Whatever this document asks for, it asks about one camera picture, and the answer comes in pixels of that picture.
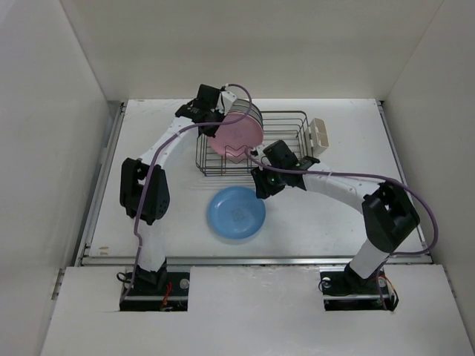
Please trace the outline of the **pink plastic plate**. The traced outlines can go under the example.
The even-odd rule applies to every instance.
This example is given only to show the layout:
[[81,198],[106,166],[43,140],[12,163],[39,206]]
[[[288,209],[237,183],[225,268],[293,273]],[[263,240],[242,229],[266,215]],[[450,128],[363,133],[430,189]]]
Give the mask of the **pink plastic plate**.
[[260,116],[247,115],[232,125],[221,125],[208,144],[218,155],[238,162],[244,159],[246,148],[255,148],[263,143],[263,123]]

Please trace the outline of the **blue plastic plate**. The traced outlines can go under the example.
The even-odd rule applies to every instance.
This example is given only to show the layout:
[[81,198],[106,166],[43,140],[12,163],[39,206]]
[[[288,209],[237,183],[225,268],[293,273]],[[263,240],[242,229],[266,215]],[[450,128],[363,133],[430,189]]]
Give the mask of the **blue plastic plate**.
[[266,220],[266,206],[255,191],[232,186],[217,192],[209,202],[207,220],[218,236],[241,241],[257,234]]

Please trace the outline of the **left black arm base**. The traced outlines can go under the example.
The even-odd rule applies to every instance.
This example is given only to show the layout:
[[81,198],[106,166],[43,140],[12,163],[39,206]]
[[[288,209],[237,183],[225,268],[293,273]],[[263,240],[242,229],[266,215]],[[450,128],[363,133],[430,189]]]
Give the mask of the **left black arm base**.
[[160,272],[158,284],[135,277],[131,290],[119,299],[121,312],[187,312],[190,271]]

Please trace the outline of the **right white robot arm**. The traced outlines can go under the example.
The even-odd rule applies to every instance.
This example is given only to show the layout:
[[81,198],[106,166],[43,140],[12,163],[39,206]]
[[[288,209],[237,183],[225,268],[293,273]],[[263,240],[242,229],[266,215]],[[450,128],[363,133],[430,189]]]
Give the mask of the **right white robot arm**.
[[267,199],[285,188],[323,194],[363,216],[366,240],[338,277],[338,285],[356,294],[377,280],[385,261],[420,223],[403,185],[394,179],[341,174],[313,156],[297,156],[278,140],[264,148],[265,162],[251,171],[256,196]]

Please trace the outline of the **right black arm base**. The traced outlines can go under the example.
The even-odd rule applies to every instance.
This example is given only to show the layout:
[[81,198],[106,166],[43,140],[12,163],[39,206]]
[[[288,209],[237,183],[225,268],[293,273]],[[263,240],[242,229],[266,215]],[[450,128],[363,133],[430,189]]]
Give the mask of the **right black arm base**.
[[399,295],[384,271],[373,275],[361,286],[350,286],[343,271],[320,270],[318,288],[326,312],[389,311],[399,304]]

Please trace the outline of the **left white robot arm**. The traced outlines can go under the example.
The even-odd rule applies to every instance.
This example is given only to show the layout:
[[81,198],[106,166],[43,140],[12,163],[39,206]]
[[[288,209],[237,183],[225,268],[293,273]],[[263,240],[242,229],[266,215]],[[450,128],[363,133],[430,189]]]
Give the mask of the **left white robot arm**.
[[132,272],[122,283],[127,296],[138,286],[149,294],[160,293],[166,285],[161,269],[166,265],[160,244],[146,237],[140,224],[153,225],[166,214],[170,193],[166,171],[199,136],[215,136],[231,106],[237,100],[229,88],[201,84],[196,97],[181,105],[166,132],[144,154],[123,161],[120,173],[119,203],[134,221],[137,252]]

